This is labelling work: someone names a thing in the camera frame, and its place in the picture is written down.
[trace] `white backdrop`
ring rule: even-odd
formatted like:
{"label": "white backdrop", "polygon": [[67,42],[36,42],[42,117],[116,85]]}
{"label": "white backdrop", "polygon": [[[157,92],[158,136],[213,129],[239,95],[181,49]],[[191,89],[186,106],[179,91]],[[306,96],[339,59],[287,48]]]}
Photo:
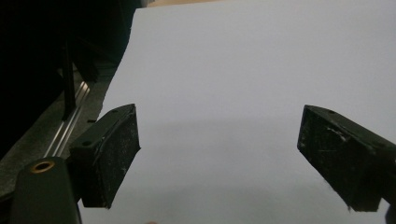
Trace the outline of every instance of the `white backdrop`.
{"label": "white backdrop", "polygon": [[100,117],[136,104],[141,151],[83,222],[385,223],[297,149],[304,105],[396,142],[396,2],[243,0],[141,8]]}

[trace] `white surface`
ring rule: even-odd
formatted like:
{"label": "white surface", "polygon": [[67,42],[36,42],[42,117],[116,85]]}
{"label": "white surface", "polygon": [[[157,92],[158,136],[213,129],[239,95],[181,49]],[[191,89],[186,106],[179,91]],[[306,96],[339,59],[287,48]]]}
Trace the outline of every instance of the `white surface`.
{"label": "white surface", "polygon": [[142,150],[89,223],[385,223],[348,211],[297,149],[304,105],[396,142],[396,2],[224,1],[138,9],[104,101]]}

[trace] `white paper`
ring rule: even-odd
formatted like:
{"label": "white paper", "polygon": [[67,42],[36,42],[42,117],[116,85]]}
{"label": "white paper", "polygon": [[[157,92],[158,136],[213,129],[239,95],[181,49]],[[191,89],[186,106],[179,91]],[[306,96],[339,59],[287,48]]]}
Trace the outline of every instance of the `white paper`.
{"label": "white paper", "polygon": [[304,105],[396,142],[396,2],[221,1],[138,9],[100,117],[136,104],[141,151],[84,223],[385,223],[297,149]]}

